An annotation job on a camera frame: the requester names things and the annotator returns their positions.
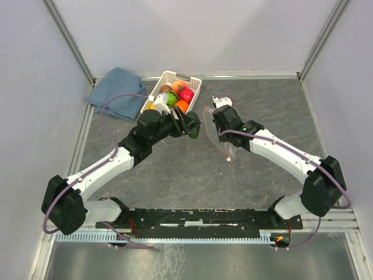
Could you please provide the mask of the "dark green avocado toy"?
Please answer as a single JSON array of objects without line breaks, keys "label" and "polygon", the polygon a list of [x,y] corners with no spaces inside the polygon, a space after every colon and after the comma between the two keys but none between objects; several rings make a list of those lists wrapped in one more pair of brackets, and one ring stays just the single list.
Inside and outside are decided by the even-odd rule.
[{"label": "dark green avocado toy", "polygon": [[189,135],[190,138],[196,139],[198,137],[199,131],[200,131],[200,119],[194,111],[188,112],[187,116],[193,118],[194,120],[196,120],[198,122],[198,125],[196,125],[191,131],[188,132],[188,135]]}]

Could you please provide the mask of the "clear zip top bag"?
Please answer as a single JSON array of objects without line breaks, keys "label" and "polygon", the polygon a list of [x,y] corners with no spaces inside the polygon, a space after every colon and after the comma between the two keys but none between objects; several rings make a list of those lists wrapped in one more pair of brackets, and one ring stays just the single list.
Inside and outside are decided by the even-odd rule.
[{"label": "clear zip top bag", "polygon": [[212,142],[215,148],[217,148],[226,158],[226,161],[232,162],[234,161],[237,153],[237,148],[234,147],[231,143],[228,142],[220,142],[218,131],[216,125],[214,123],[214,119],[212,116],[213,109],[204,106],[203,108],[203,123],[206,135],[208,139]]}]

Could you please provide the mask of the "white plastic basket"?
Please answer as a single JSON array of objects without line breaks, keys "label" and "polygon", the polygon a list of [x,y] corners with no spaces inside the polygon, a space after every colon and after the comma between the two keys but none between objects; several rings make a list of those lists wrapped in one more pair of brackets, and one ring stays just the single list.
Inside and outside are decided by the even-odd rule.
[{"label": "white plastic basket", "polygon": [[[160,92],[160,89],[164,85],[170,85],[172,87],[173,83],[177,80],[184,80],[188,83],[189,89],[193,90],[195,93],[194,98],[192,99],[191,103],[189,104],[188,111],[191,111],[199,94],[200,94],[200,87],[202,85],[202,81],[199,78],[184,75],[178,72],[173,71],[164,71],[161,77],[158,79],[157,84],[155,85],[154,89],[152,90],[151,94],[152,96],[157,96]],[[148,110],[149,101],[145,101],[143,107],[141,108],[140,112],[143,113],[144,111]]]}]

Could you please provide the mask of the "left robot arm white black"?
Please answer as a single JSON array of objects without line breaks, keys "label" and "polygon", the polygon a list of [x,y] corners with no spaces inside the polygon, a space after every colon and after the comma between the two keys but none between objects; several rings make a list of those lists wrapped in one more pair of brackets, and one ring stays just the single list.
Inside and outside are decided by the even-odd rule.
[{"label": "left robot arm white black", "polygon": [[127,207],[116,198],[90,201],[89,198],[117,175],[130,170],[145,160],[152,147],[166,137],[199,134],[200,120],[196,113],[184,113],[179,108],[171,114],[146,110],[129,134],[105,157],[90,167],[62,178],[54,176],[48,182],[41,204],[44,222],[51,221],[65,235],[82,225],[111,222],[124,227],[129,221]]}]

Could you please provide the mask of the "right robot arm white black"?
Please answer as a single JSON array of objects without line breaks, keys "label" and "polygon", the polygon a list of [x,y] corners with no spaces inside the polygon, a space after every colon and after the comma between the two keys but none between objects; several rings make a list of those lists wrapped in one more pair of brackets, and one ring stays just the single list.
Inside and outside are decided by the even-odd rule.
[{"label": "right robot arm white black", "polygon": [[278,137],[263,125],[243,122],[237,112],[224,105],[212,112],[220,142],[262,156],[289,172],[302,185],[302,191],[279,199],[268,212],[268,223],[281,228],[289,219],[304,213],[324,217],[345,197],[346,184],[340,163],[332,156],[320,158],[303,152]]}]

